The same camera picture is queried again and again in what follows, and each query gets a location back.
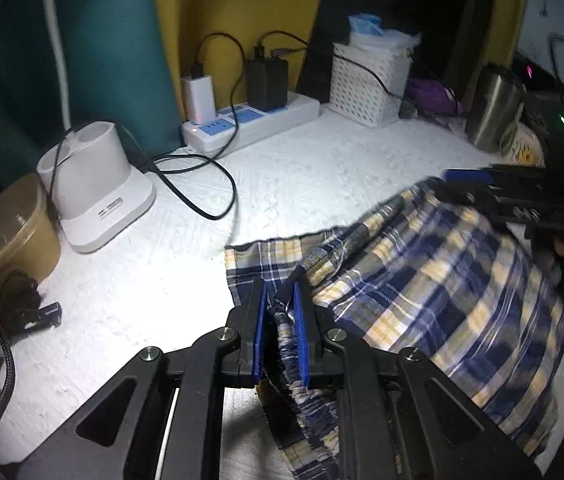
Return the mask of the white desk lamp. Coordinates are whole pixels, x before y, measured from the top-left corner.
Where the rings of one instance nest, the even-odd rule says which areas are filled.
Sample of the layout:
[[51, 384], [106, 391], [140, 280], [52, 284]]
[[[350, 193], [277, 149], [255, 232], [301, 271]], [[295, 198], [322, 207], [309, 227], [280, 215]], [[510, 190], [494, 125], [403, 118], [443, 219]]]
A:
[[129, 162], [114, 122], [73, 124], [55, 0], [42, 0], [42, 7], [64, 132], [41, 156], [36, 171], [68, 244], [75, 252], [90, 254], [145, 214], [156, 191], [151, 179]]

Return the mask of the white power strip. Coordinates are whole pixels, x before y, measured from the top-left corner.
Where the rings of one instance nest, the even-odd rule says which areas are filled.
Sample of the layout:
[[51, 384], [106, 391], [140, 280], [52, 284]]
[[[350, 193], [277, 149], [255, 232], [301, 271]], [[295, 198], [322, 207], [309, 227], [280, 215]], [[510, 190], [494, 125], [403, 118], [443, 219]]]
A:
[[207, 156], [216, 155], [223, 148], [220, 156], [246, 148], [270, 136], [312, 122], [320, 115], [320, 103], [316, 99], [295, 92], [288, 92], [284, 107], [263, 112], [246, 103], [232, 108], [218, 110], [215, 119], [206, 124], [197, 125], [185, 122], [182, 135], [186, 146], [193, 151]]

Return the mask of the blue plastic bag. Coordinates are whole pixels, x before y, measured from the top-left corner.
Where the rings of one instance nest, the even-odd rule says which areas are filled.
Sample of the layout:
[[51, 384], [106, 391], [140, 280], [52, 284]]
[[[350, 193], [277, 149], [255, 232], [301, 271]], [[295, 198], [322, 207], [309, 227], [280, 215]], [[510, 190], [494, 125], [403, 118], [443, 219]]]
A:
[[400, 30], [384, 28], [382, 19], [373, 14], [359, 13], [348, 16], [350, 46], [365, 50], [413, 50], [421, 43], [421, 36]]

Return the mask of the stainless steel tumbler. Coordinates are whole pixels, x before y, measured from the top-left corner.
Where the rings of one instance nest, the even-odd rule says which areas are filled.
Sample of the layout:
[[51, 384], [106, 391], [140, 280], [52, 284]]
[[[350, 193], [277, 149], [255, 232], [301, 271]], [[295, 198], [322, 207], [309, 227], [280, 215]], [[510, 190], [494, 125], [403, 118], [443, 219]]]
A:
[[483, 66], [467, 116], [465, 133], [478, 150], [495, 153], [524, 99], [524, 85], [508, 68]]

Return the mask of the purple cloth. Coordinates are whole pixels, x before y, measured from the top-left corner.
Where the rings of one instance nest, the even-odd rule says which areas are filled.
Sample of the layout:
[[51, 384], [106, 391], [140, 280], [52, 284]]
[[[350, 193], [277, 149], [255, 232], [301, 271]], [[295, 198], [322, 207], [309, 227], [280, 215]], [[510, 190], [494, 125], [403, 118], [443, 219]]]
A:
[[431, 115], [456, 117], [465, 113], [453, 90], [439, 81], [410, 78], [404, 96], [418, 110]]

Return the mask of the black power adapter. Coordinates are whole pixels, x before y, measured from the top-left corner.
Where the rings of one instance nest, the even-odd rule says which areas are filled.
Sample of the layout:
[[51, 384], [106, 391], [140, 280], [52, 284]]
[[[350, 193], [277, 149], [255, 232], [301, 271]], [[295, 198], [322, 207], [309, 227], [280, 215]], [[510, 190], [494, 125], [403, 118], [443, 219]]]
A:
[[246, 64], [247, 103], [261, 112], [277, 110], [287, 104], [288, 62], [265, 56], [265, 48], [255, 47]]

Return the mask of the cream cartoon mug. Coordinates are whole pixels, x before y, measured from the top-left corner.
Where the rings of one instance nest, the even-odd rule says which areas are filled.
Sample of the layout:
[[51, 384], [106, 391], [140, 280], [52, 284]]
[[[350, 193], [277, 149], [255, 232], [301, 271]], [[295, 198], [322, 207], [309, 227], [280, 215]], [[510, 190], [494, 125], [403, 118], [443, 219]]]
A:
[[500, 155], [509, 165], [544, 167], [543, 148], [536, 134], [521, 122], [524, 107], [519, 107], [513, 122], [506, 128], [498, 144]]

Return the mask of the black router box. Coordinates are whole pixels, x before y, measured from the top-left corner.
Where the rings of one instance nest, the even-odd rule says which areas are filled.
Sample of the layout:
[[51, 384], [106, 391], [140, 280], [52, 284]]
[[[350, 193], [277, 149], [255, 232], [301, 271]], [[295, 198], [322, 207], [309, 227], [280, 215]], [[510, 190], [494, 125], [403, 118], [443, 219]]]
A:
[[524, 87], [520, 122], [538, 139], [545, 166], [564, 156], [564, 84], [522, 55], [512, 63]]

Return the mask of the tan lidded container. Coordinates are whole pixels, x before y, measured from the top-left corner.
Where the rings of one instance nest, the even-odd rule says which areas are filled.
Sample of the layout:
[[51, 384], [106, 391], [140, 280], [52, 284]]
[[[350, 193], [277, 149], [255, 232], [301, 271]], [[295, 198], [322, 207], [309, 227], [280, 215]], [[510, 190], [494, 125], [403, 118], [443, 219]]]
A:
[[44, 281], [60, 255], [46, 190], [36, 174], [28, 174], [0, 193], [0, 288], [14, 270]]

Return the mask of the teal curtain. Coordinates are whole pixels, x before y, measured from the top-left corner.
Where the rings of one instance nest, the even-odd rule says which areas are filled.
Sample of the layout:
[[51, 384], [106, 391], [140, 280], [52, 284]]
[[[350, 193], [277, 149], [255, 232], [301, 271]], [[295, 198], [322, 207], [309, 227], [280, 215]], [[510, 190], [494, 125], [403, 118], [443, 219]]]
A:
[[178, 148], [181, 117], [154, 0], [54, 0], [58, 82], [44, 0], [0, 0], [0, 192], [31, 174], [68, 126], [107, 119], [132, 156]]

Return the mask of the white phone charger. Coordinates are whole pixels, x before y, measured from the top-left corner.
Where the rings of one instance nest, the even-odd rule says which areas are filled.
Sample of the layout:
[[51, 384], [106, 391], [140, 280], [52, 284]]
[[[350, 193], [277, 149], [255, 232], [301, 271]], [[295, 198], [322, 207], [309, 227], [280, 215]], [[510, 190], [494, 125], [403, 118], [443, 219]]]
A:
[[217, 116], [210, 76], [181, 78], [186, 117], [195, 125], [204, 125]]

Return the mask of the white perforated basket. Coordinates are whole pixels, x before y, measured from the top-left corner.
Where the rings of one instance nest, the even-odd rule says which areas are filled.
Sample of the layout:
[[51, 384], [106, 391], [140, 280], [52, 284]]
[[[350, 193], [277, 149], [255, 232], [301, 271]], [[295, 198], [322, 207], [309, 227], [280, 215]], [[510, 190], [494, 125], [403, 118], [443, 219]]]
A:
[[411, 63], [409, 50], [333, 44], [329, 109], [370, 128], [396, 122]]

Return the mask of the yellow curtain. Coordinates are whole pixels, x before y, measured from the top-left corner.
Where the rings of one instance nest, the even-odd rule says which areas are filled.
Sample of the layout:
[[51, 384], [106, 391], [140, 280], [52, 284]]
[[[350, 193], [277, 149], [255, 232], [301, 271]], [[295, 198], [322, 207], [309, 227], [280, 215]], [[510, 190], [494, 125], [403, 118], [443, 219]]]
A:
[[154, 0], [163, 48], [179, 110], [185, 111], [180, 78], [190, 73], [199, 40], [227, 32], [250, 54], [273, 29], [310, 37], [321, 0]]

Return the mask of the blue yellow plaid pants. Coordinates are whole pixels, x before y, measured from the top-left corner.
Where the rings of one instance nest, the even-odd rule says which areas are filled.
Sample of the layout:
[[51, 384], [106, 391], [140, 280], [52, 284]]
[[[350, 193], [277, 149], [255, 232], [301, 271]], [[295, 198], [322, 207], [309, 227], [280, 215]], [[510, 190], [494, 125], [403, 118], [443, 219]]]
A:
[[335, 394], [300, 378], [291, 296], [306, 278], [315, 304], [346, 332], [389, 352], [415, 347], [527, 455], [557, 422], [553, 380], [564, 354], [564, 304], [512, 234], [472, 208], [440, 202], [419, 181], [350, 226], [255, 240], [224, 251], [227, 287], [245, 304], [265, 281], [273, 318], [273, 438], [297, 479], [335, 479]]

